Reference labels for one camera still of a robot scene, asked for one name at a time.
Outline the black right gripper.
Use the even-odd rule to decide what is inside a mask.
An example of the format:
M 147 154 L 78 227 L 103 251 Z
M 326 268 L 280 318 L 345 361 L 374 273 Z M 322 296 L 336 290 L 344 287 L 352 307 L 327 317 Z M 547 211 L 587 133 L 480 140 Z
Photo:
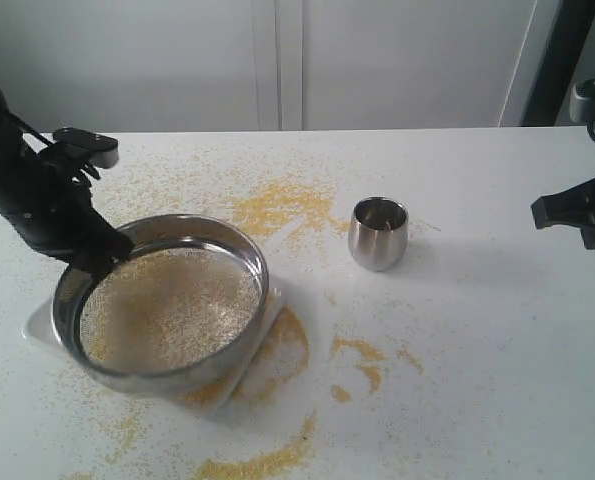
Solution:
M 531 212 L 537 229 L 555 225 L 579 228 L 585 249 L 595 251 L 595 178 L 539 197 L 531 204 Z

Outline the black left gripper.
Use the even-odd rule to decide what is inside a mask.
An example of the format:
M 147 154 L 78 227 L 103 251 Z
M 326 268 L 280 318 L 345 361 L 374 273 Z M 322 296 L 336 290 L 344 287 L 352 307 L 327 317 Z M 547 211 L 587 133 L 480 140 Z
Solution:
M 133 242 L 92 208 L 86 169 L 32 131 L 0 90 L 0 215 L 34 251 L 103 280 Z

